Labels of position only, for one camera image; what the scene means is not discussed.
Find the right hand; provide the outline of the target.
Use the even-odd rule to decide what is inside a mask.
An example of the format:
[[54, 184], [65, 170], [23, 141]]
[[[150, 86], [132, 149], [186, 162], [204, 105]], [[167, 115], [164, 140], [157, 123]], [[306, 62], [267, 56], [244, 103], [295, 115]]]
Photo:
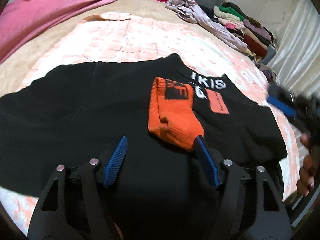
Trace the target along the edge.
[[304, 157], [303, 165], [299, 171], [299, 180], [297, 181], [297, 192], [301, 196], [306, 197], [309, 194], [309, 192], [311, 192], [314, 189], [314, 176], [316, 174], [318, 165], [315, 163], [311, 155], [312, 149], [310, 146], [310, 136], [308, 134], [302, 134], [300, 136], [300, 142], [309, 150], [309, 154]]

